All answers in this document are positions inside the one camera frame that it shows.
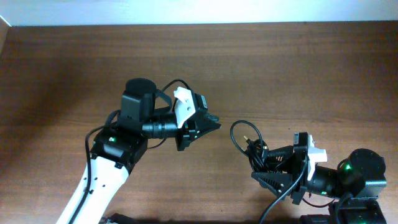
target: black cable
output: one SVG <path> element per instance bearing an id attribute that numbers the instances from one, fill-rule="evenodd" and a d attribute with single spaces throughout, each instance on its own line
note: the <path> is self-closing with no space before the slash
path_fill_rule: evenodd
<path id="1" fill-rule="evenodd" d="M 287 159 L 284 159 L 280 164 L 276 165 L 276 166 L 275 166 L 275 170 L 276 170 L 276 171 L 279 171 L 278 168 L 279 168 L 281 165 L 285 164 L 287 161 L 289 161 L 289 159 L 290 159 L 291 157 L 292 157 L 292 156 L 290 156 L 290 157 L 287 158 Z"/>
<path id="2" fill-rule="evenodd" d="M 180 83 L 184 84 L 185 87 L 186 87 L 188 90 L 191 90 L 191 88 L 188 86 L 188 84 L 187 84 L 184 80 L 176 79 L 176 80 L 171 81 L 171 82 L 170 82 L 169 84 L 167 84 L 166 86 L 164 86 L 163 89 L 162 89 L 161 91 L 162 91 L 162 92 L 166 91 L 166 89 L 167 89 L 168 87 L 170 87 L 171 85 L 173 85 L 173 84 L 176 83 L 176 82 L 180 82 Z M 177 99 L 174 100 L 173 107 L 172 107 L 172 111 L 174 111 L 174 108 L 175 108 L 175 104 L 176 104 L 176 103 L 177 103 Z M 164 142 L 166 142 L 166 139 L 167 139 L 167 138 L 163 139 L 159 144 L 157 144 L 156 146 L 149 147 L 148 149 L 155 149 L 155 148 L 161 146 Z"/>
<path id="3" fill-rule="evenodd" d="M 336 224 L 340 224 L 340 221 L 338 219 L 338 210 L 340 209 L 341 205 L 346 202 L 347 200 L 349 200 L 350 198 L 353 197 L 353 194 L 351 194 L 351 192 L 345 192 L 343 194 L 343 196 L 341 196 L 341 198 L 339 199 L 338 203 L 335 206 L 335 221 Z"/>
<path id="4" fill-rule="evenodd" d="M 327 203 L 327 204 L 324 204 L 324 205 L 314 205 L 314 204 L 308 202 L 307 200 L 305 200 L 304 198 L 303 198 L 303 201 L 304 201 L 307 205 L 312 206 L 312 207 L 315 207 L 315 208 L 325 208 L 325 207 L 331 205 L 331 204 L 335 201 L 335 199 L 333 199 L 331 202 L 329 202 L 329 203 Z"/>
<path id="5" fill-rule="evenodd" d="M 347 159 L 343 159 L 341 162 L 338 163 L 337 165 L 337 170 L 340 169 L 341 165 L 346 161 Z"/>
<path id="6" fill-rule="evenodd" d="M 90 147 L 89 147 L 89 144 L 88 144 L 88 140 L 89 140 L 90 136 L 91 136 L 94 132 L 99 131 L 99 130 L 101 130 L 101 129 L 103 129 L 103 128 L 108 128 L 108 127 L 110 127 L 110 126 L 113 126 L 114 124 L 116 124 L 116 122 L 113 122 L 113 123 L 110 123 L 110 124 L 102 125 L 102 126 L 100 126 L 100 127 L 98 127 L 98 128 L 92 129 L 92 130 L 86 135 L 85 147 L 86 147 L 86 159 L 87 159 L 87 185 L 86 185 L 85 193 L 83 194 L 83 197 L 81 198 L 80 203 L 79 203 L 79 205 L 77 206 L 77 208 L 76 208 L 76 210 L 75 210 L 75 213 L 74 213 L 73 216 L 71 217 L 71 219 L 70 219 L 70 221 L 69 221 L 69 224 L 72 224 L 72 223 L 75 221 L 75 218 L 76 218 L 76 216 L 79 214 L 79 211 L 80 211 L 81 207 L 83 206 L 83 204 L 84 204 L 84 202 L 85 202 L 85 200 L 86 200 L 86 198 L 87 198 L 88 192 L 90 191 L 90 185 L 91 185 L 91 158 L 90 158 Z"/>
<path id="7" fill-rule="evenodd" d="M 236 143 L 236 140 L 235 140 L 235 137 L 234 137 L 234 134 L 233 134 L 234 127 L 237 124 L 241 124 L 241 123 L 242 124 L 247 124 L 250 127 L 252 127 L 256 131 L 257 135 L 259 136 L 258 141 L 255 141 L 256 144 L 254 142 L 250 141 L 249 139 L 247 140 L 249 146 L 248 146 L 248 149 L 245 150 L 245 151 Z M 239 120 L 239 121 L 235 121 L 232 124 L 231 129 L 229 130 L 229 135 L 231 136 L 231 140 L 234 143 L 234 145 L 236 146 L 236 148 L 238 148 L 239 151 L 241 151 L 245 156 L 247 156 L 249 158 L 249 162 L 250 162 L 250 165 L 252 167 L 252 170 L 256 171 L 256 172 L 264 171 L 264 168 L 265 168 L 265 165 L 264 165 L 264 161 L 265 161 L 265 158 L 264 158 L 264 145 L 266 145 L 266 144 L 262 140 L 262 136 L 261 136 L 261 133 L 258 130 L 258 128 L 254 124 L 250 123 L 249 121 Z"/>
<path id="8" fill-rule="evenodd" d="M 165 87 L 163 87 L 162 92 L 164 92 L 168 87 L 170 87 L 170 85 L 173 85 L 176 82 L 180 82 L 180 83 L 184 84 L 187 89 L 191 90 L 191 88 L 188 86 L 188 84 L 184 80 L 176 79 L 176 80 L 171 81 Z"/>
<path id="9" fill-rule="evenodd" d="M 148 149 L 154 149 L 157 148 L 159 146 L 161 146 L 164 142 L 166 142 L 166 139 L 163 139 L 159 144 L 157 144 L 156 146 L 152 146 L 152 147 L 148 147 Z"/>
<path id="10" fill-rule="evenodd" d="M 263 223 L 263 221 L 266 219 L 267 214 L 269 213 L 269 211 L 273 208 L 273 206 L 275 206 L 280 200 L 282 200 L 282 198 L 284 198 L 296 185 L 297 183 L 301 180 L 301 178 L 304 175 L 305 172 L 305 168 L 308 166 L 308 155 L 305 155 L 305 160 L 304 160 L 304 166 L 303 169 L 301 171 L 301 174 L 299 175 L 299 177 L 296 179 L 296 181 L 287 189 L 285 190 L 285 192 L 283 194 L 281 194 L 279 197 L 277 197 L 270 205 L 268 205 L 268 207 L 264 210 L 264 212 L 262 213 L 260 220 L 259 220 L 259 224 Z"/>
<path id="11" fill-rule="evenodd" d="M 187 89 L 191 90 L 191 88 L 188 86 L 188 84 L 187 84 L 185 81 L 183 81 L 183 80 L 181 80 L 181 79 L 176 79 L 176 80 L 171 81 L 171 82 L 170 82 L 169 84 L 167 84 L 165 87 L 163 87 L 162 92 L 164 92 L 168 87 L 170 87 L 171 85 L 173 85 L 175 82 L 181 82 L 181 83 L 183 83 L 183 84 L 185 85 L 185 87 L 186 87 Z M 177 102 L 177 99 L 174 101 L 173 111 L 174 111 L 174 107 L 175 107 L 176 102 Z M 77 215 L 79 214 L 79 211 L 80 211 L 81 207 L 83 206 L 83 204 L 84 204 L 84 202 L 85 202 L 85 200 L 86 200 L 86 198 L 87 198 L 88 192 L 90 191 L 90 185 L 91 185 L 91 158 L 90 158 L 90 147 L 89 147 L 89 144 L 88 144 L 88 140 L 89 140 L 90 136 L 91 136 L 93 133 L 95 133 L 96 131 L 99 131 L 99 130 L 101 130 L 101 129 L 103 129 L 103 128 L 111 127 L 111 126 L 113 126 L 114 124 L 116 124 L 116 122 L 113 122 L 113 123 L 112 123 L 112 120 L 113 120 L 119 113 L 120 113 L 120 110 L 113 111 L 113 112 L 108 116 L 108 118 L 106 119 L 105 125 L 102 125 L 102 126 L 100 126 L 100 127 L 98 127 L 98 128 L 95 128 L 95 129 L 91 130 L 91 131 L 86 135 L 85 147 L 86 147 L 86 159 L 87 159 L 87 186 L 86 186 L 85 192 L 84 192 L 84 194 L 83 194 L 83 197 L 81 198 L 80 203 L 79 203 L 79 205 L 77 206 L 77 208 L 76 208 L 76 210 L 75 210 L 75 213 L 72 215 L 72 217 L 71 217 L 71 219 L 70 219 L 70 221 L 69 221 L 69 224 L 72 224 L 72 223 L 75 221 Z M 166 141 L 166 139 L 163 139 L 158 145 L 149 147 L 148 149 L 157 148 L 157 147 L 161 146 L 165 141 Z"/>

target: white bracket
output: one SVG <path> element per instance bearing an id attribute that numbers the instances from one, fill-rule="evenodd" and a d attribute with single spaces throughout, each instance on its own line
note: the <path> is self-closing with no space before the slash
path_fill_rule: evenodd
<path id="1" fill-rule="evenodd" d="M 174 91 L 174 97 L 178 99 L 174 108 L 175 116 L 177 117 L 177 127 L 182 128 L 184 122 L 196 112 L 192 92 L 186 88 L 178 87 Z"/>
<path id="2" fill-rule="evenodd" d="M 312 135 L 308 135 L 308 177 L 307 180 L 311 180 L 313 174 L 315 173 L 315 163 L 316 162 L 327 162 L 328 156 L 326 150 L 319 149 L 314 145 L 315 141 L 312 139 Z"/>

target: cable connector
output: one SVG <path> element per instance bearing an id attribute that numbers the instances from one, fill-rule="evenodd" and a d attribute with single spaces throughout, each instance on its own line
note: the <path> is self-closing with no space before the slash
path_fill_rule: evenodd
<path id="1" fill-rule="evenodd" d="M 243 136 L 244 138 L 245 138 L 245 140 L 246 140 L 246 143 L 248 143 L 248 144 L 250 144 L 250 139 L 247 137 L 247 136 Z"/>

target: white wall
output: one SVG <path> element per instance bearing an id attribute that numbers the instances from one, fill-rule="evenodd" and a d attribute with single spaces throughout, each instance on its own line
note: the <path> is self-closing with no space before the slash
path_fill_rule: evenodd
<path id="1" fill-rule="evenodd" d="M 397 20 L 398 0 L 0 0 L 12 26 Z"/>

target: wooden table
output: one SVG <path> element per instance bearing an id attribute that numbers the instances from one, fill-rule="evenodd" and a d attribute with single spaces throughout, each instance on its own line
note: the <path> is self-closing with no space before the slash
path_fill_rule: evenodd
<path id="1" fill-rule="evenodd" d="M 360 147 L 384 156 L 379 203 L 393 223 L 397 71 L 398 22 L 12 27 L 0 60 L 0 223 L 58 219 L 85 167 L 85 134 L 120 107 L 136 77 L 158 88 L 184 79 L 223 127 L 183 152 L 174 140 L 147 151 L 105 215 L 257 220 L 275 197 L 229 138 L 231 124 L 246 119 L 271 149 L 292 144 L 294 132 L 313 134 L 328 152 L 323 166 Z M 256 137 L 237 126 L 241 144 L 243 134 Z M 288 198 L 268 218 L 308 213 L 328 212 Z"/>

